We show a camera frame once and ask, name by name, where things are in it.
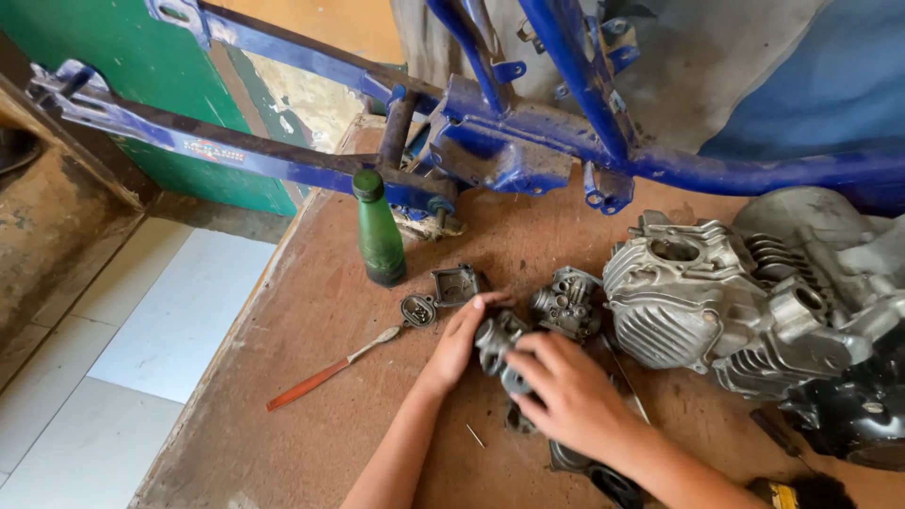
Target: bottle cap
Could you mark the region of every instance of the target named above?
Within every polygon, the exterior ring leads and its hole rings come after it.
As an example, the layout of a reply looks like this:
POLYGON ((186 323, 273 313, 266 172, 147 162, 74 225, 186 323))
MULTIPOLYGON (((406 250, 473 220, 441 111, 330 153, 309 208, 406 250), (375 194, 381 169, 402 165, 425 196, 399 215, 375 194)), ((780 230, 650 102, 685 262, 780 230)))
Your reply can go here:
POLYGON ((384 197, 384 180, 373 169, 362 169, 352 178, 352 192, 362 201, 377 201, 384 197))

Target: hand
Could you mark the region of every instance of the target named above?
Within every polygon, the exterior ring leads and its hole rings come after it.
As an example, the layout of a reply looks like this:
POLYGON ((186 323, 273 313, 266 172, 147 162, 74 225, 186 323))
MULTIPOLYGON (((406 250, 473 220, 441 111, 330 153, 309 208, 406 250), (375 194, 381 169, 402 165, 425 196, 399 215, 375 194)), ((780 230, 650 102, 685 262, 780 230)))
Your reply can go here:
POLYGON ((506 354, 506 362, 547 406, 512 394, 525 417, 547 437, 585 456, 610 464, 611 457, 601 456, 624 452, 612 445, 637 443, 638 432, 648 428, 623 403, 604 370, 560 334, 526 334, 506 354))
POLYGON ((433 356, 424 366, 421 378, 430 382, 442 394, 455 387, 465 372, 474 348, 474 333, 484 318, 488 305, 511 306, 512 295, 506 292, 479 293, 462 306, 446 324, 433 356))

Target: black engine cover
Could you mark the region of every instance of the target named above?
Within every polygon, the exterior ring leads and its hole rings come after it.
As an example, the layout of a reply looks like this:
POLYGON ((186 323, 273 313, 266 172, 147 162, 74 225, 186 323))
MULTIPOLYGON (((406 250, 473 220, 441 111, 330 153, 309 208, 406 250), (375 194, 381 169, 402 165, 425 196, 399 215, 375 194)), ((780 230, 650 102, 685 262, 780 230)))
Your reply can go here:
POLYGON ((806 383, 779 407, 815 452, 905 472, 905 324, 877 340, 870 359, 806 383))

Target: brown table surface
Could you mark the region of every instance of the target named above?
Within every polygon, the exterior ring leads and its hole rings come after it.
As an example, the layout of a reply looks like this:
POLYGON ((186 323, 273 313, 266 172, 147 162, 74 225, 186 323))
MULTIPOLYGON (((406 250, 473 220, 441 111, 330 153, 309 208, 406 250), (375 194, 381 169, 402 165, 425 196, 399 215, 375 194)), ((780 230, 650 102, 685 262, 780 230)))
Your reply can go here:
MULTIPOLYGON (((346 152, 373 150, 379 129, 352 130, 346 152)), ((186 404, 132 507, 301 509, 337 507, 374 452, 451 310, 408 329, 350 369, 273 413, 264 403, 400 322, 398 303, 431 293, 435 269, 470 262, 497 288, 524 299, 563 265, 601 272, 610 248, 645 209, 688 224, 730 221, 745 198, 715 197, 637 180, 617 216, 584 204, 579 175, 543 197, 470 191, 459 237, 406 245, 409 279, 385 290, 365 277, 356 249, 356 201, 322 193, 293 221, 233 328, 186 404)), ((628 368, 653 423, 737 482, 785 479, 804 467, 748 419, 753 403, 691 370, 628 368)), ((443 405, 415 506, 609 507, 583 477, 548 471, 547 440, 503 429, 506 395, 473 363, 443 405), (481 449, 465 424, 487 448, 481 449)), ((811 452, 862 509, 905 506, 905 475, 811 452)))

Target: green glass bottle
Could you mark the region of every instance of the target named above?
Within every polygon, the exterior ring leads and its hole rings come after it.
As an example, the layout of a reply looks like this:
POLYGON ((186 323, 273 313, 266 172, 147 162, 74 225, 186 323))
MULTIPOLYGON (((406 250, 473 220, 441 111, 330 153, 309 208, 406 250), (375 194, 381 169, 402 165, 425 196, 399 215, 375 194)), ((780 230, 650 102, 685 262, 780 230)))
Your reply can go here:
POLYGON ((352 178, 358 198, 358 250, 365 260, 367 277, 384 288, 392 288, 405 277, 402 236, 384 198, 384 180, 373 169, 363 169, 352 178))

